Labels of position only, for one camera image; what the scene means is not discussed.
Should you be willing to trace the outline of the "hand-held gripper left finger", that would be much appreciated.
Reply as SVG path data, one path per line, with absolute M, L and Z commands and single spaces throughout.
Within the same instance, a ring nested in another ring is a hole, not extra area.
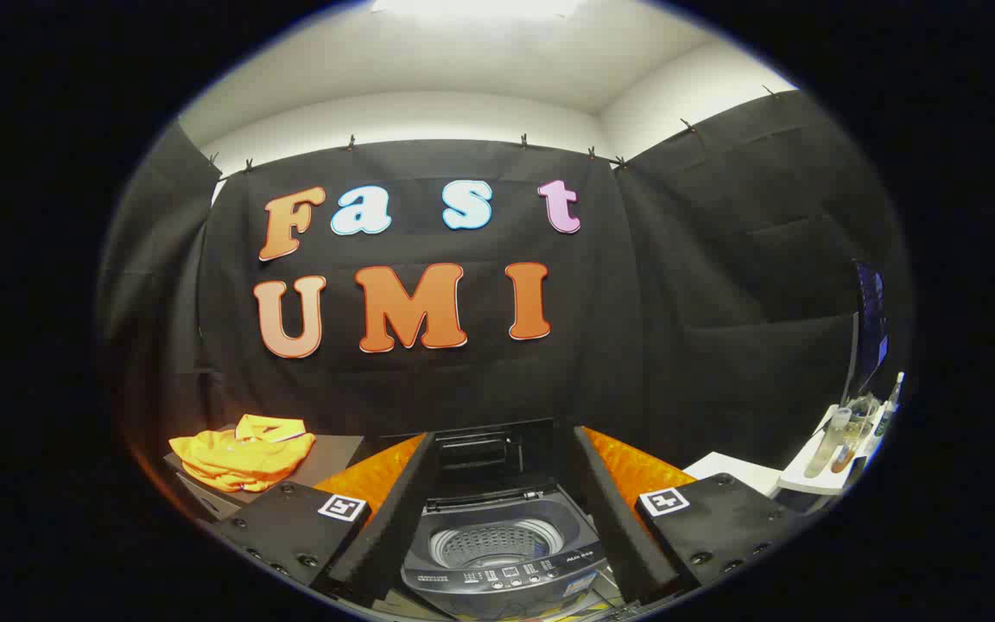
M 299 467 L 211 524 L 211 538 L 323 605 L 368 609 L 397 586 L 439 475 L 437 437 L 384 437 L 352 461 L 321 437 Z

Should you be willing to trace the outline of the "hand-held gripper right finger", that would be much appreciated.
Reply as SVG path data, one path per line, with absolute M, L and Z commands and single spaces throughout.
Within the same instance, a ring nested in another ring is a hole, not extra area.
M 799 512 L 730 473 L 695 478 L 584 426 L 570 446 L 627 601 L 651 605 L 741 574 L 801 530 Z

